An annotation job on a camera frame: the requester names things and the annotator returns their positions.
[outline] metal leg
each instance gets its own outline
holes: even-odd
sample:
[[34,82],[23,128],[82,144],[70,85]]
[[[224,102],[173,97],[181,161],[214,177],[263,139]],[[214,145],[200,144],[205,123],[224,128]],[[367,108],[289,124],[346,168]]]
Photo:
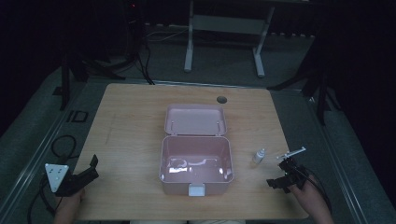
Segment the metal leg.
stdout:
[[262,52],[262,45],[264,44],[265,37],[267,36],[268,28],[270,27],[274,11],[274,7],[270,7],[270,9],[268,10],[267,19],[262,27],[259,45],[256,48],[253,48],[254,62],[256,64],[257,76],[259,77],[264,77],[265,75],[264,68],[262,66],[262,56],[260,55],[260,53]]
[[193,23],[193,0],[190,0],[190,18],[189,18],[189,43],[187,44],[186,60],[184,62],[184,71],[190,72],[192,66],[192,54],[194,45],[192,44],[192,23]]

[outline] dark background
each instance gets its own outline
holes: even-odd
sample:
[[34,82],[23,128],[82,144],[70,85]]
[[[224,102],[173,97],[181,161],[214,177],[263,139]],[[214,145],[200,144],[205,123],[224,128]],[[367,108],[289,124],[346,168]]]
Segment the dark background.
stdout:
[[[151,25],[185,25],[188,2],[148,0],[139,6],[144,21]],[[316,36],[304,66],[328,66],[329,85],[335,89],[367,158],[395,204],[391,183],[396,182],[396,3],[350,0],[326,4],[331,2],[276,3],[270,32]],[[92,6],[92,1],[0,0],[0,134],[19,115],[44,78],[61,65],[65,52],[78,49],[93,59],[106,59],[104,46],[109,43],[108,34],[114,33],[111,24],[120,21],[113,17],[117,13],[109,10],[109,26],[99,25],[101,3],[96,1]],[[203,1],[197,10],[262,17],[262,7],[268,7],[226,7],[219,1],[216,11],[207,10],[211,4]]]

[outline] box handle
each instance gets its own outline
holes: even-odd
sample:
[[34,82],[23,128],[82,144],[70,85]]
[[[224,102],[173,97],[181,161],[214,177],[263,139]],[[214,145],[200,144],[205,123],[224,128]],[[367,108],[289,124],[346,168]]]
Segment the box handle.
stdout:
[[205,184],[189,184],[189,196],[205,196]]

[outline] open box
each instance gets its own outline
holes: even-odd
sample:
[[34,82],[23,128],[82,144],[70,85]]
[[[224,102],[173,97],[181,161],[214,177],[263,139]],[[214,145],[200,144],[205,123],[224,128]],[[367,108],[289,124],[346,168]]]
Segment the open box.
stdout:
[[160,179],[166,194],[222,194],[233,180],[224,112],[219,105],[169,105]]

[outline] person's arm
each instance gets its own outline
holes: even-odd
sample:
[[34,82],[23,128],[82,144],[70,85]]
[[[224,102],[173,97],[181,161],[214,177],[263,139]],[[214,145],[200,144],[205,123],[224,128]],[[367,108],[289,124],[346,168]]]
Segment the person's arm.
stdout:
[[317,188],[309,181],[305,181],[303,189],[293,185],[289,187],[291,193],[297,198],[300,206],[309,214],[317,224],[333,224],[330,210],[318,192]]
[[57,208],[55,211],[54,224],[71,224],[76,218],[81,200],[85,195],[85,189],[81,189],[70,197],[56,197]]

